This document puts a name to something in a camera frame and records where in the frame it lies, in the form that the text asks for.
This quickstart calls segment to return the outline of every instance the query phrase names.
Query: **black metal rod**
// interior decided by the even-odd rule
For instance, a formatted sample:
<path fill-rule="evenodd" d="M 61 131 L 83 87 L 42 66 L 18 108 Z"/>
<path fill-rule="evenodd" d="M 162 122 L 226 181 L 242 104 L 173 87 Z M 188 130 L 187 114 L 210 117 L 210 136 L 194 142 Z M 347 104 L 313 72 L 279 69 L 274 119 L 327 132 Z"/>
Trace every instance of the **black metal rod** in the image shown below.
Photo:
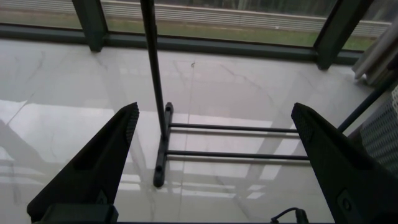
<path fill-rule="evenodd" d="M 345 131 L 363 112 L 366 111 L 392 84 L 396 82 L 397 74 L 390 75 L 338 126 L 338 130 Z"/>
<path fill-rule="evenodd" d="M 144 20 L 145 36 L 147 39 L 150 70 L 152 72 L 152 82 L 155 90 L 160 132 L 162 133 L 162 138 L 165 139 L 167 136 L 167 127 L 164 114 L 162 84 L 160 82 L 159 61 L 157 59 L 157 29 L 155 23 L 154 0 L 141 0 L 141 11 L 142 18 Z"/>
<path fill-rule="evenodd" d="M 232 130 L 232 131 L 268 131 L 277 133 L 297 133 L 296 129 L 287 128 L 258 128 L 258 127 L 244 127 L 244 126 L 223 126 L 223 125 L 209 125 L 209 124 L 180 124 L 172 123 L 171 128 L 198 128 L 198 129 L 218 129 L 218 130 Z"/>
<path fill-rule="evenodd" d="M 247 154 L 232 152 L 196 152 L 196 151 L 176 151 L 168 150 L 167 155 L 175 156 L 209 156 L 209 157 L 230 157 L 230 158 L 247 158 L 247 159 L 290 159 L 309 161 L 307 156 L 290 156 L 290 155 L 273 155 L 273 154 Z"/>

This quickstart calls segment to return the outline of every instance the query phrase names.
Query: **white curtain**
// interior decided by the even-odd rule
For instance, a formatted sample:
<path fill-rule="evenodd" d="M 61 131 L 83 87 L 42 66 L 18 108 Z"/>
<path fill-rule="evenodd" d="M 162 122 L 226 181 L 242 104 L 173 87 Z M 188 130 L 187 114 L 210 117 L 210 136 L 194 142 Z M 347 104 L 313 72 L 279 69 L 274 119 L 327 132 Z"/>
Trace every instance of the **white curtain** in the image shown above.
<path fill-rule="evenodd" d="M 368 48 L 353 66 L 355 78 L 363 75 L 369 85 L 377 85 L 391 74 L 387 64 L 398 53 L 398 17 L 377 40 Z"/>

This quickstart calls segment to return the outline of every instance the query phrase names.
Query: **black cable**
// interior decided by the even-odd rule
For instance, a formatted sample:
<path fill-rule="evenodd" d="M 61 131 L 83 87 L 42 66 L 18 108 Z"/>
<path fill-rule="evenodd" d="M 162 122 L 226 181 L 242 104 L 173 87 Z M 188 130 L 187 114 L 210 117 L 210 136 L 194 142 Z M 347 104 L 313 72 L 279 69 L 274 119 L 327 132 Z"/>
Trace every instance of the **black cable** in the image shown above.
<path fill-rule="evenodd" d="M 293 208 L 288 208 L 281 212 L 279 215 L 275 216 L 274 218 L 271 218 L 271 223 L 279 223 L 278 218 L 280 218 L 282 215 L 285 215 L 288 212 L 295 211 L 296 213 L 296 220 L 298 224 L 308 224 L 308 218 L 307 214 L 303 209 L 299 209 L 296 207 Z"/>

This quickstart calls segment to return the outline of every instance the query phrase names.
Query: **glossy tile floor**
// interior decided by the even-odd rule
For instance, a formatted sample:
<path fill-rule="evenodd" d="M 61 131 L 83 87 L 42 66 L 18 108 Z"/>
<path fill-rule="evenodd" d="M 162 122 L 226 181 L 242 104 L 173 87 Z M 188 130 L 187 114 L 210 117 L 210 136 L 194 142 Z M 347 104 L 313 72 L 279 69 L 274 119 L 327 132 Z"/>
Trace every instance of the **glossy tile floor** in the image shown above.
<path fill-rule="evenodd" d="M 176 52 L 159 60 L 176 123 L 294 128 L 290 112 L 301 102 L 337 126 L 371 92 L 349 67 Z M 333 222 L 308 162 L 174 157 L 155 189 L 160 130 L 145 50 L 93 54 L 84 45 L 0 40 L 1 223 L 29 223 L 30 200 L 135 101 L 141 113 L 116 197 L 119 221 L 269 222 L 300 207 L 311 222 Z M 175 131 L 170 141 L 173 150 L 305 155 L 295 135 Z M 280 221 L 294 222 L 294 213 Z"/>

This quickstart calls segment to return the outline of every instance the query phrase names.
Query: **window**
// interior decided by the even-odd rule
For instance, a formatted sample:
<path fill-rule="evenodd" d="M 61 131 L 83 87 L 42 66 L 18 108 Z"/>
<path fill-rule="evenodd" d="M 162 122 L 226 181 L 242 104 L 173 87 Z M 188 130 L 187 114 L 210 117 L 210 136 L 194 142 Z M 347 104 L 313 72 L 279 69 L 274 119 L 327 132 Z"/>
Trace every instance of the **window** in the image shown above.
<path fill-rule="evenodd" d="M 398 0 L 374 0 L 343 49 L 366 50 L 398 15 Z"/>
<path fill-rule="evenodd" d="M 0 22 L 81 29 L 71 0 L 0 0 Z"/>
<path fill-rule="evenodd" d="M 155 0 L 158 34 L 312 46 L 335 0 Z M 101 1 L 109 30 L 144 32 L 138 0 Z"/>

